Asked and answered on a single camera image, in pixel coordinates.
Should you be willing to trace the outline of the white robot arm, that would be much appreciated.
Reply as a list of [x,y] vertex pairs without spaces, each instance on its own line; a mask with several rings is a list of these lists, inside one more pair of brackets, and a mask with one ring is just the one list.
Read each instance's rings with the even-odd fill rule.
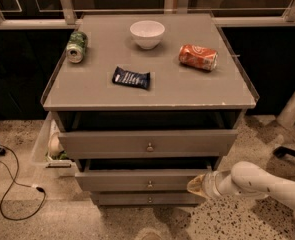
[[[295,92],[277,117],[277,121],[287,128],[294,125]],[[286,154],[295,157],[295,150],[280,146],[273,154],[278,158]],[[251,162],[238,162],[229,171],[200,174],[187,184],[187,191],[206,199],[223,196],[270,196],[292,209],[295,219],[295,181],[274,176]]]

